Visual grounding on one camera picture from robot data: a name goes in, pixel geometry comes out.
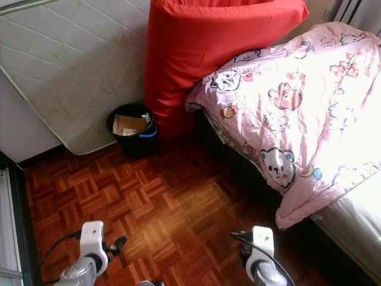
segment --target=baseboard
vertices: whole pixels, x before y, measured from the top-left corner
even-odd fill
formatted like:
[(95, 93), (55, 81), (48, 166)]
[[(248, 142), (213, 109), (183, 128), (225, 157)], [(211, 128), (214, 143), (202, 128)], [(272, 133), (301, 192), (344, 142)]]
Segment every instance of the baseboard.
[(66, 150), (66, 147), (61, 144), (61, 145), (53, 147), (53, 148), (51, 148), (49, 150), (46, 150), (45, 152), (42, 152), (42, 153), (40, 153), (38, 155), (35, 155), (32, 158), (29, 158), (29, 159), (26, 159), (24, 161), (21, 161), (21, 162), (19, 162), (17, 164), (18, 164), (18, 166), (20, 168), (25, 170), (27, 168), (30, 168), (30, 167), (38, 164), (38, 163), (41, 163), (41, 162), (49, 159), (52, 156), (60, 154), (60, 153), (62, 153), (65, 150)]

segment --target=pink blanket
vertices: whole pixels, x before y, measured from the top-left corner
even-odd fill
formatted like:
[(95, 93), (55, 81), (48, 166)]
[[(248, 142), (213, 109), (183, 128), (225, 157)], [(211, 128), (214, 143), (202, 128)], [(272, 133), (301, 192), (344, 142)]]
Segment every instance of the pink blanket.
[(283, 195), (288, 228), (381, 169), (381, 39), (326, 23), (238, 55), (189, 94)]

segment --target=curtain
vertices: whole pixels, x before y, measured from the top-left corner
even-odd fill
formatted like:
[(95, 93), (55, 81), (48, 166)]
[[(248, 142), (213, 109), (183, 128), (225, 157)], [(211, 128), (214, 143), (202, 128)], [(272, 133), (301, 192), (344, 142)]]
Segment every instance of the curtain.
[(343, 0), (334, 21), (381, 36), (381, 0)]

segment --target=white quilted mattress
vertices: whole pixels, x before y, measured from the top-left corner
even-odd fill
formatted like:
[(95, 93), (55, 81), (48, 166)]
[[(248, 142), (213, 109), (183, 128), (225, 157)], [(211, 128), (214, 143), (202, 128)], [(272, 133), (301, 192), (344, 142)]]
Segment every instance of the white quilted mattress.
[(143, 101), (148, 11), (149, 0), (57, 0), (0, 12), (2, 70), (71, 152), (113, 143), (108, 114)]

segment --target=trash can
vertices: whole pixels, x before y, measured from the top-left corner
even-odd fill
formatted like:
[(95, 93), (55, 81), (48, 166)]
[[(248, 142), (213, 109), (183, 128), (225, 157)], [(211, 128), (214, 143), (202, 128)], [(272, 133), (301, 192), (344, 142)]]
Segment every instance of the trash can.
[[(150, 121), (143, 132), (127, 136), (121, 136), (113, 133), (115, 115), (142, 118), (142, 115), (146, 113), (149, 114)], [(116, 108), (107, 117), (106, 124), (108, 131), (115, 136), (115, 139), (129, 158), (142, 158), (155, 150), (157, 127), (154, 125), (153, 113), (145, 105), (122, 105)]]

